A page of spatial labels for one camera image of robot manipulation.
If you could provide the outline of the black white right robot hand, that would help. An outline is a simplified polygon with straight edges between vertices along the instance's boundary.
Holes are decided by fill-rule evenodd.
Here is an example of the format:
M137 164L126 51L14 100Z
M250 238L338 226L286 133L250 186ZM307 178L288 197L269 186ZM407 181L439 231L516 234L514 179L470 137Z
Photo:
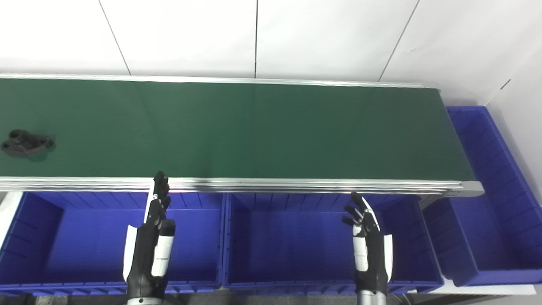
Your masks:
M351 193L354 206L344 206L342 221L351 227L354 242L356 291L386 295L393 271L393 237L384 234L377 215L362 195Z

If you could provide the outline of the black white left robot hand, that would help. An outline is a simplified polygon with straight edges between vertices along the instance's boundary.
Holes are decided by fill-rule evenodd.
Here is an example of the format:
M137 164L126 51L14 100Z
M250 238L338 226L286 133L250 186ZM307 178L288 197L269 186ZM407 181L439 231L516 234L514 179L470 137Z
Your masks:
M128 305L162 305L168 286L168 266L176 223L166 216L170 186L163 171L153 178L145 218L139 227L127 227L123 256L123 278Z

